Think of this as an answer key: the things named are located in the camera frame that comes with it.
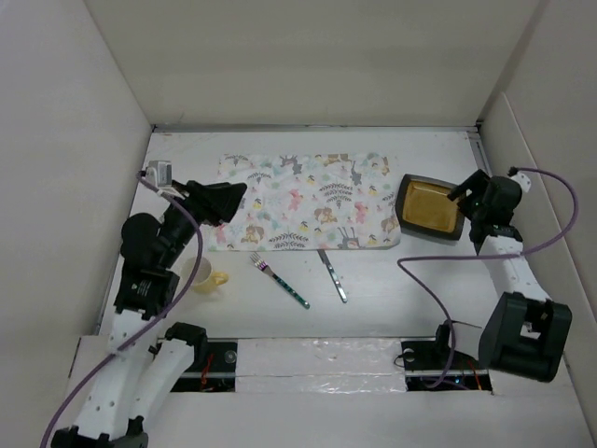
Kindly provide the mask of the floral patterned cloth placemat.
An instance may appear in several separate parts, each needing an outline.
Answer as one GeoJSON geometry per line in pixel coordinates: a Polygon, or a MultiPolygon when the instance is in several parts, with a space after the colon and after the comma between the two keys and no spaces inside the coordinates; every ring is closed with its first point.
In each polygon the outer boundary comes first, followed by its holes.
{"type": "Polygon", "coordinates": [[[376,152],[226,154],[218,177],[247,191],[233,220],[203,232],[209,251],[392,247],[401,229],[396,160],[376,152]]]}

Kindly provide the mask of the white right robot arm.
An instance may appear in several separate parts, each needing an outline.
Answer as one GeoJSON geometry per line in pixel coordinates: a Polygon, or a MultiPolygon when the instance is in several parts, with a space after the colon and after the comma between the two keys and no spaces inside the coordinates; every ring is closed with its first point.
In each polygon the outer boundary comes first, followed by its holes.
{"type": "Polygon", "coordinates": [[[431,344],[441,367],[468,355],[483,369],[542,383],[556,376],[572,312],[539,285],[526,259],[533,251],[512,224],[531,187],[529,173],[513,167],[505,176],[490,176],[478,170],[448,195],[470,222],[468,237],[492,278],[497,303],[480,328],[451,323],[449,335],[431,344]]]}

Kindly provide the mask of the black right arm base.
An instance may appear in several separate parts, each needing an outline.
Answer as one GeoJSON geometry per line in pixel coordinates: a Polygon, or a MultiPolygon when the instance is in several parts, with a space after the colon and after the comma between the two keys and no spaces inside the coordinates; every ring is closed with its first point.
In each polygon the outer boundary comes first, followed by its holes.
{"type": "Polygon", "coordinates": [[[394,365],[403,370],[409,392],[486,391],[493,386],[489,373],[470,355],[455,351],[451,365],[438,381],[450,358],[451,332],[447,322],[437,327],[432,337],[400,341],[394,365]]]}

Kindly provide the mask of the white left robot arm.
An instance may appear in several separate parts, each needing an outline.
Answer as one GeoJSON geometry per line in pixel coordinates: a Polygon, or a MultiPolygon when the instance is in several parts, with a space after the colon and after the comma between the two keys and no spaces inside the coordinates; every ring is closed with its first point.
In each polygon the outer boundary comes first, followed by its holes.
{"type": "Polygon", "coordinates": [[[202,239],[202,224],[217,226],[235,216],[244,183],[202,185],[195,181],[139,183],[168,202],[162,217],[138,213],[121,228],[123,264],[106,356],[76,385],[66,407],[85,386],[91,389],[70,427],[52,419],[43,447],[146,447],[147,430],[177,380],[207,361],[205,329],[163,320],[191,286],[179,283],[172,267],[191,239],[202,239]]]}

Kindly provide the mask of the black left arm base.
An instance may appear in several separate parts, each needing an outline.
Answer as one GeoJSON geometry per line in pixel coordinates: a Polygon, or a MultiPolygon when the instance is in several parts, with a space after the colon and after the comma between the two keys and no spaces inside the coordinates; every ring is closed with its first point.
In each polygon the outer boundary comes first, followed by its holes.
{"type": "Polygon", "coordinates": [[[228,393],[236,389],[238,341],[213,339],[201,364],[188,368],[171,389],[174,393],[228,393]]]}

